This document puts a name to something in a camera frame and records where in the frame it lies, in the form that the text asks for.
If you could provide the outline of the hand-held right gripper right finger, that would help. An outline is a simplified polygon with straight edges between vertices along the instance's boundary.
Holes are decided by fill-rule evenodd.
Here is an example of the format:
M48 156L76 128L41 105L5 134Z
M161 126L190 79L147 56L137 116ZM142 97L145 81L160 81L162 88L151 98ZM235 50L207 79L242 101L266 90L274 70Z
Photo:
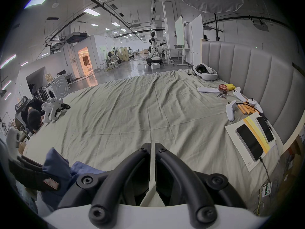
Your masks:
M215 223L216 205L247 209L225 175L193 171L161 143L155 143L155 179L164 205L186 204L190 223Z

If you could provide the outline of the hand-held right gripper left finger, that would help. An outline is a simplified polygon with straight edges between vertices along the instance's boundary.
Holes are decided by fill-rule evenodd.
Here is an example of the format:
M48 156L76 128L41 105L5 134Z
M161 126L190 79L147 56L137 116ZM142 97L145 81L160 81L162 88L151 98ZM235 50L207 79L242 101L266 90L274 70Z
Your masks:
M91 205L92 223L113 222L120 203L139 206L149 191L150 153L151 144L145 143L114 170L80 175L57 209Z

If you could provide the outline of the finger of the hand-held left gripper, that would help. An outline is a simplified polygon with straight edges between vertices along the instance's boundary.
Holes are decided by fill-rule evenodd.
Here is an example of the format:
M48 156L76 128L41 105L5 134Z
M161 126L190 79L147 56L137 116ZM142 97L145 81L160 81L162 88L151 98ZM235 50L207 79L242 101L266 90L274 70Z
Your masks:
M54 175L44 171L30 170L17 159L8 159L8 166L15 179L27 188L38 191L58 191L60 189L60 180Z
M26 168L30 170L43 171L41 164L29 159L28 157L21 155L17 157L17 160L20 161Z

